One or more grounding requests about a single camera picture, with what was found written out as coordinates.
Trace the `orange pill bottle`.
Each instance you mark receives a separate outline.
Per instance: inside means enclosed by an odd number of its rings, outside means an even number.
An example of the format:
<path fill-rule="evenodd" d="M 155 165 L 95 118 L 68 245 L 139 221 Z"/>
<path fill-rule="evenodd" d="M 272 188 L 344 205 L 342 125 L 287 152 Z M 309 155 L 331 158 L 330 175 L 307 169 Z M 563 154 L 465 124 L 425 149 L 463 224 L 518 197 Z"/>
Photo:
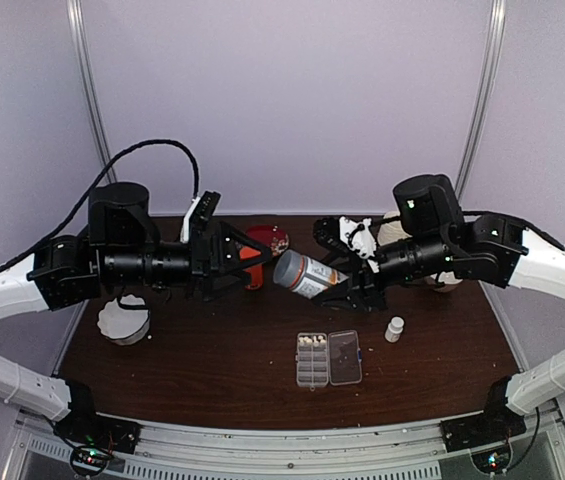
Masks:
<path fill-rule="evenodd" d="M 250 260 L 259 256 L 259 251 L 248 246 L 243 246 L 240 250 L 241 260 Z M 263 267 L 261 263 L 257 263 L 256 265 L 249 267 L 245 270 L 245 272 L 250 275 L 250 282 L 245 285 L 246 290 L 254 291 L 263 286 Z"/>

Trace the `white pill bottle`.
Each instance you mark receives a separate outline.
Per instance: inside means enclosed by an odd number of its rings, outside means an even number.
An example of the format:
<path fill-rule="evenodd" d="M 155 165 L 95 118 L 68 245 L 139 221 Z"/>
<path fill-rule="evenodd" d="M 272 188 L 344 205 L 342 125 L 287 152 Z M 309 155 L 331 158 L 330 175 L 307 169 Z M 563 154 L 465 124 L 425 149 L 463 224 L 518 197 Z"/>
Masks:
<path fill-rule="evenodd" d="M 389 343 L 396 343 L 404 330 L 405 322 L 402 317 L 394 316 L 388 323 L 384 338 Z"/>

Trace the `grey lid pill bottle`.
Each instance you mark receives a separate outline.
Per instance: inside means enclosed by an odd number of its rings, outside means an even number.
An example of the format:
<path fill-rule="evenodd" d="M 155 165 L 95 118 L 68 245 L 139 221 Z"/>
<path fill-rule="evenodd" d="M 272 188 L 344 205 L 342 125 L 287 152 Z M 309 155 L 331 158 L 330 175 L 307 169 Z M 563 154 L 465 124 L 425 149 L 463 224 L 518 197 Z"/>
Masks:
<path fill-rule="evenodd" d="M 348 276 L 342 272 L 307 255 L 302 255 L 304 258 L 303 275 L 293 289 L 288 289 L 293 293 L 312 299 L 322 291 L 348 279 Z"/>

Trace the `grey bottle lid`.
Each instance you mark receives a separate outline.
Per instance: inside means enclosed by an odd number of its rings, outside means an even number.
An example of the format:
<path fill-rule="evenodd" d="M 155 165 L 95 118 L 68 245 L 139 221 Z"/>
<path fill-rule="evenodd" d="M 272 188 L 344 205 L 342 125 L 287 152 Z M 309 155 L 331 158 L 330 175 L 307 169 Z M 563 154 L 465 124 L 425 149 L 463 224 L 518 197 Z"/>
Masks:
<path fill-rule="evenodd" d="M 287 250 L 280 255 L 273 271 L 273 282 L 281 287 L 293 289 L 304 271 L 303 255 Z"/>

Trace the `clear plastic pill organizer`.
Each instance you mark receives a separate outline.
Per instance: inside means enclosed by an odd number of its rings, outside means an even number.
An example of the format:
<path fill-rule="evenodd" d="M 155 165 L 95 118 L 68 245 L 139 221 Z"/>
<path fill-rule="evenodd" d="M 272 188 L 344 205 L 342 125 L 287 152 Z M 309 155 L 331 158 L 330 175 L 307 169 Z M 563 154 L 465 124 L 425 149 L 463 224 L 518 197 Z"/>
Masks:
<path fill-rule="evenodd" d="M 301 346 L 301 336 L 323 336 L 326 343 L 317 347 Z M 360 383 L 363 372 L 358 333 L 355 330 L 298 333 L 295 372 L 297 386 L 311 391 Z"/>

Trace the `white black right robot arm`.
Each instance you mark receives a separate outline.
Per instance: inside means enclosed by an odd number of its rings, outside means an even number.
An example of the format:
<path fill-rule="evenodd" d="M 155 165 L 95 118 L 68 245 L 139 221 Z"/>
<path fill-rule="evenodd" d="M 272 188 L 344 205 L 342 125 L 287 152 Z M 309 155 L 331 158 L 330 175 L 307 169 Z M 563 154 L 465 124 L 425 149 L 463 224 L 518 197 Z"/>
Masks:
<path fill-rule="evenodd" d="M 379 246 L 376 221 L 325 217 L 313 226 L 328 262 L 342 258 L 346 280 L 318 294 L 321 306 L 372 312 L 386 306 L 385 291 L 426 276 L 451 273 L 499 288 L 516 287 L 565 300 L 565 244 L 532 223 L 507 214 L 465 211 L 450 179 L 423 174 L 397 184 L 393 196 L 407 236 Z M 475 419 L 481 440 L 497 440 L 542 403 L 565 392 L 565 349 L 490 388 Z"/>

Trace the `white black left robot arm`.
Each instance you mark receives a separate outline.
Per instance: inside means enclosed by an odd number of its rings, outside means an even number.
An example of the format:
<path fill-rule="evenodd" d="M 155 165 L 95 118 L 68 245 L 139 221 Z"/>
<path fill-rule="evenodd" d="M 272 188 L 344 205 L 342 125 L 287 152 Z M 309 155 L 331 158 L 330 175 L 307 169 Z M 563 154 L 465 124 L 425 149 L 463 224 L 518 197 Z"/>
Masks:
<path fill-rule="evenodd" d="M 145 286 L 182 288 L 206 300 L 250 282 L 249 269 L 271 249 L 232 225 L 211 222 L 220 200 L 193 200 L 177 242 L 162 240 L 149 215 L 146 187 L 119 182 L 88 195 L 88 224 L 77 235 L 52 235 L 19 260 L 0 267 L 0 320 L 56 311 L 100 297 L 103 291 Z M 45 376 L 0 356 L 0 399 L 66 424 L 85 444 L 106 433 L 90 389 Z"/>

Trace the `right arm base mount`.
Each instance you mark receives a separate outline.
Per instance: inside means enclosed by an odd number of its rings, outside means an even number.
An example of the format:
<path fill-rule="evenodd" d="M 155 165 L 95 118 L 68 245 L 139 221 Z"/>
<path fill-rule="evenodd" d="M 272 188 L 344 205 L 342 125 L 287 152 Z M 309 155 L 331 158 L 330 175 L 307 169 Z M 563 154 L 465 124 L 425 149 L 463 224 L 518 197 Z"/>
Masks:
<path fill-rule="evenodd" d="M 525 418 L 502 407 L 440 423 L 448 453 L 467 450 L 473 467 L 491 477 L 513 466 L 511 440 L 527 430 Z"/>

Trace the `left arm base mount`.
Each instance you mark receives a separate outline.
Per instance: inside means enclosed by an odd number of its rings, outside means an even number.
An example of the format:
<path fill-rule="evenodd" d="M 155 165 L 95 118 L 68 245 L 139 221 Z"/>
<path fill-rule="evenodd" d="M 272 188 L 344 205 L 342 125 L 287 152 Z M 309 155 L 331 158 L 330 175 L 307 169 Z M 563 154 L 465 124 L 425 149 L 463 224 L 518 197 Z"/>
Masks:
<path fill-rule="evenodd" d="M 70 449 L 69 467 L 84 479 L 102 474 L 117 460 L 116 453 L 133 454 L 141 433 L 139 423 L 98 414 L 90 404 L 78 404 L 64 418 L 47 422 Z"/>

